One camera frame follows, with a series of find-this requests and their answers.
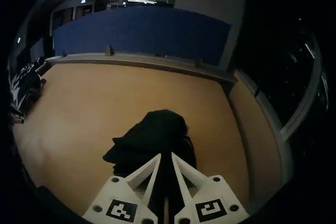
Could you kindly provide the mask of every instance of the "screw hole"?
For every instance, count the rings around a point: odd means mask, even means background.
[[[141,224],[154,224],[154,221],[151,219],[143,219]]]
[[[188,218],[182,218],[178,221],[178,224],[190,224],[190,220]]]
[[[232,205],[232,206],[230,206],[230,211],[231,212],[235,212],[235,211],[237,211],[239,209],[239,206],[237,206],[237,205]]]
[[[93,206],[92,209],[97,213],[100,213],[102,211],[102,207],[98,205]]]

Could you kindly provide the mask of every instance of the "desk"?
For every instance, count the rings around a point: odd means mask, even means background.
[[[242,140],[221,86],[208,79],[131,66],[58,64],[42,97],[14,126],[33,182],[83,215],[113,172],[102,156],[148,111],[182,115],[198,170],[220,174],[244,207],[249,180]]]

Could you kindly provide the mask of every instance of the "blue fabric panel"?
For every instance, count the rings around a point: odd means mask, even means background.
[[[174,8],[128,7],[101,11],[59,27],[55,53],[148,53],[196,59],[217,66],[230,25]]]

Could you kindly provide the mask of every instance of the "table surface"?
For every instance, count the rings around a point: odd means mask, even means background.
[[[149,111],[182,115],[194,144],[197,168],[220,174],[242,205],[249,180],[242,140],[221,86],[167,71],[102,64],[57,64],[44,76],[42,97],[14,126],[33,182],[48,187],[83,215],[113,165],[102,156]]]

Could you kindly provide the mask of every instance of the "dark clothing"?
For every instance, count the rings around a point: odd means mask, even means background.
[[[182,116],[170,110],[149,112],[123,137],[113,138],[115,145],[103,159],[114,163],[114,174],[121,177],[128,176],[158,153],[174,152],[196,168],[194,147],[187,131]]]

